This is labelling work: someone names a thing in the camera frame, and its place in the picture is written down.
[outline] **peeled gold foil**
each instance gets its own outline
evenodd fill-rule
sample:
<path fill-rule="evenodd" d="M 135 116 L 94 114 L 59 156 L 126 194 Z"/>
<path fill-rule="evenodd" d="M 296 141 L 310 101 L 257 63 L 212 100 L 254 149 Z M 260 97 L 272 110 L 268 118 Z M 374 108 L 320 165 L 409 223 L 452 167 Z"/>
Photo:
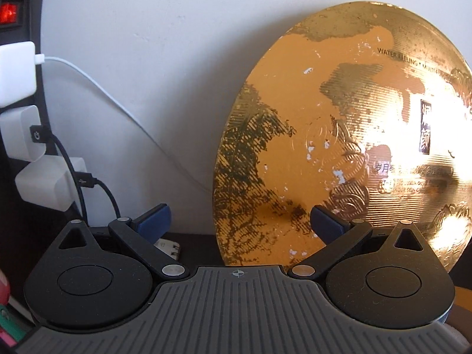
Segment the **peeled gold foil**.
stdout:
<path fill-rule="evenodd" d="M 471 71 L 421 17 L 354 2 L 307 17 L 241 88 L 214 172 L 227 265 L 291 267 L 324 244 L 323 204 L 376 227 L 414 221 L 450 270 L 472 234 Z"/>

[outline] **circular cover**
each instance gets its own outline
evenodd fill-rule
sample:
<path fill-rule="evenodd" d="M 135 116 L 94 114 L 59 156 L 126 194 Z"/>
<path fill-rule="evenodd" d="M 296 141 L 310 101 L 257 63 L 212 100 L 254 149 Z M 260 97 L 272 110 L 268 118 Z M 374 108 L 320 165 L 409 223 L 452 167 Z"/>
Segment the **circular cover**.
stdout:
<path fill-rule="evenodd" d="M 471 237 L 471 71 L 421 17 L 354 2 L 309 16 L 241 88 L 214 172 L 228 265 L 293 266 L 323 247 L 323 204 L 376 227 L 414 221 L 450 270 Z"/>

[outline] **white charger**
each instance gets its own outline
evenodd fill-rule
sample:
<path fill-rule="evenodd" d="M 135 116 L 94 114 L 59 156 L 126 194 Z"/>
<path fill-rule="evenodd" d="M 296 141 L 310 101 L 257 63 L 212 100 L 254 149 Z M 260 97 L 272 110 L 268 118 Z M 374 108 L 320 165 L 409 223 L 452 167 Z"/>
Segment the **white charger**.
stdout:
<path fill-rule="evenodd" d="M 71 157 L 76 172 L 86 172 L 83 158 Z M 62 156 L 44 155 L 20 171 L 16 178 L 18 192 L 26 202 L 66 211 L 79 203 L 74 180 Z"/>
<path fill-rule="evenodd" d="M 0 132 L 8 157 L 34 162 L 46 152 L 46 144 L 31 140 L 31 125 L 41 125 L 35 105 L 17 107 L 0 114 Z"/>
<path fill-rule="evenodd" d="M 44 63 L 31 41 L 0 46 L 0 107 L 36 92 L 36 65 Z"/>

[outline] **gray ribbed plate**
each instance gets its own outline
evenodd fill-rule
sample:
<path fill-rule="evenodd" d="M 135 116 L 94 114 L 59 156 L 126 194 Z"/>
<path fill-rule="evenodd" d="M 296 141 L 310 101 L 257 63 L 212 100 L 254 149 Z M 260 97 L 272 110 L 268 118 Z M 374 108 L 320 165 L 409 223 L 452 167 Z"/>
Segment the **gray ribbed plate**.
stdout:
<path fill-rule="evenodd" d="M 39 328 L 20 354 L 149 353 L 461 353 L 435 322 L 386 330 L 347 317 L 308 280 L 278 266 L 199 268 L 190 279 L 165 283 L 132 321 L 94 334 Z"/>

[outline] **white paint chip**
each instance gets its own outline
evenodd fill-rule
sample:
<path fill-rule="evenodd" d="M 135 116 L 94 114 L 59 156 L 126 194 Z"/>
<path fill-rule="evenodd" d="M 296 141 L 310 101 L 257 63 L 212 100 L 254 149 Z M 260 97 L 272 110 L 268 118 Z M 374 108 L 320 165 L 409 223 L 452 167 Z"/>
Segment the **white paint chip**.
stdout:
<path fill-rule="evenodd" d="M 337 177 L 337 179 L 339 180 L 339 184 L 341 183 L 345 183 L 346 180 L 343 176 L 343 171 L 342 170 L 333 170 L 333 174 Z"/>

